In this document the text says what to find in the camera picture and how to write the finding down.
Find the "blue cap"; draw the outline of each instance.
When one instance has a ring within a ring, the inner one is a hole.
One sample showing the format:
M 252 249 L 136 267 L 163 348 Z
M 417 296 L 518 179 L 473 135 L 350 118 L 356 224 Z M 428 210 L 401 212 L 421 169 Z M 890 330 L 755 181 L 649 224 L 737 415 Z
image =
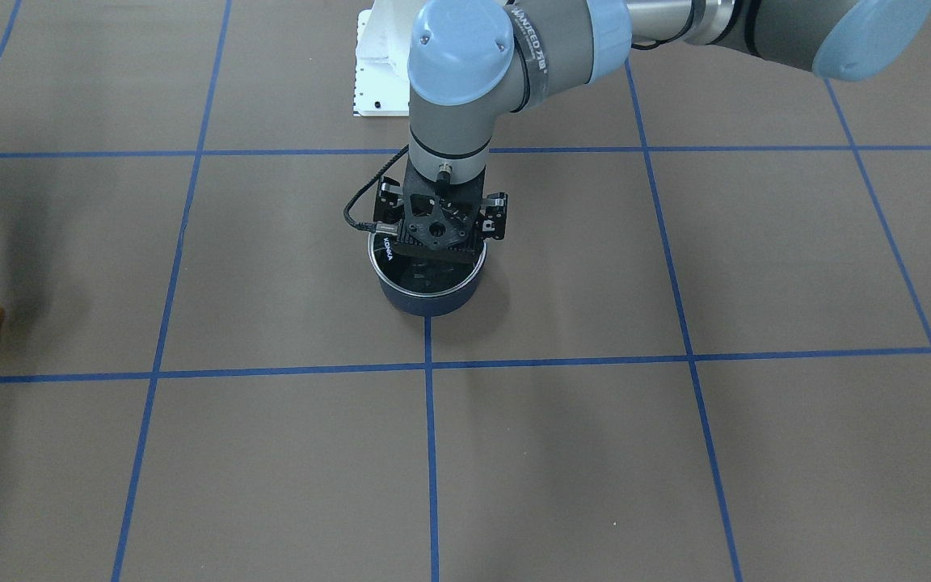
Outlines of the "blue cap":
M 512 22 L 495 0 L 430 0 L 411 29 L 407 77 L 429 103 L 469 103 L 502 81 L 512 54 Z
M 840 19 L 814 56 L 818 77 L 863 81 L 886 69 L 931 11 L 931 0 L 861 0 Z
M 595 60 L 588 82 L 620 69 L 631 54 L 631 14 L 622 0 L 588 0 Z

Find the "black can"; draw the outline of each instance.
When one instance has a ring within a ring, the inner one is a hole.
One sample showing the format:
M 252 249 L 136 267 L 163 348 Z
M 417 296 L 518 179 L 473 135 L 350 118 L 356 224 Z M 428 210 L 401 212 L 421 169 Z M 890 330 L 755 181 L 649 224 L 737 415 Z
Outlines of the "black can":
M 392 236 L 369 235 L 369 260 L 395 308 L 420 317 L 449 314 L 464 306 L 480 284 L 487 243 L 469 263 L 399 254 Z

